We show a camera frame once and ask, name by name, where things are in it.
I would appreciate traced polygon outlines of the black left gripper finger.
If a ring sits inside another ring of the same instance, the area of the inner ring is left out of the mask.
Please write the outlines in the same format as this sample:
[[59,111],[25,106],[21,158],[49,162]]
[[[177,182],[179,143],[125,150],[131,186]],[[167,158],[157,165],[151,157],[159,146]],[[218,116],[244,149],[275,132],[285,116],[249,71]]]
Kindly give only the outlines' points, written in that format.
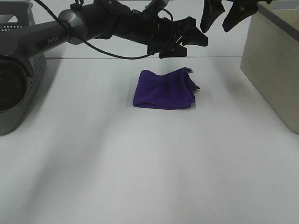
[[198,28],[197,21],[192,17],[187,17],[174,22],[175,39],[183,46],[196,45],[207,46],[208,37],[205,36]]
[[159,53],[159,58],[187,57],[187,48],[177,45],[174,48]]

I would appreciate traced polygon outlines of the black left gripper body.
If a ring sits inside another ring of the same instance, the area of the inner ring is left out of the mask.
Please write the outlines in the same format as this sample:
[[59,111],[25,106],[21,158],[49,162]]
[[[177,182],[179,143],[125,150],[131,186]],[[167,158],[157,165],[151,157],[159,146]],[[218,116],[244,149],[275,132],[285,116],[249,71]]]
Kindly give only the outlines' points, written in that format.
[[149,53],[170,50],[176,42],[174,19],[165,8],[158,14],[144,14],[133,9],[128,15],[120,15],[113,35],[144,44]]

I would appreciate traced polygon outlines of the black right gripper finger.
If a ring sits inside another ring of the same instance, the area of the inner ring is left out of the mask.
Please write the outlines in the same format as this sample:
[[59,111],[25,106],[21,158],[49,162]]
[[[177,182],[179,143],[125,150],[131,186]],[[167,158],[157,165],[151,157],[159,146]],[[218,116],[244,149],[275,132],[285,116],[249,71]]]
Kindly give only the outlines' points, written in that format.
[[231,0],[231,2],[233,5],[222,24],[225,32],[229,32],[238,23],[258,11],[257,0]]
[[206,33],[214,21],[225,12],[225,8],[221,0],[204,0],[203,14],[200,23],[200,28],[203,33]]

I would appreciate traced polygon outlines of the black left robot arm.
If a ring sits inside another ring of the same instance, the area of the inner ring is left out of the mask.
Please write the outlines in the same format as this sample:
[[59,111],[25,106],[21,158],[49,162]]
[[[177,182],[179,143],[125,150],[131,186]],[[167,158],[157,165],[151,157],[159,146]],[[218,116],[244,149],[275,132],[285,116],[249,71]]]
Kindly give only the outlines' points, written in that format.
[[175,21],[160,18],[165,0],[153,0],[143,11],[132,10],[116,0],[76,1],[53,21],[6,29],[0,35],[0,109],[22,104],[28,79],[35,72],[31,59],[64,42],[88,44],[91,39],[117,36],[147,46],[147,55],[185,57],[187,45],[207,46],[208,38],[187,17]]

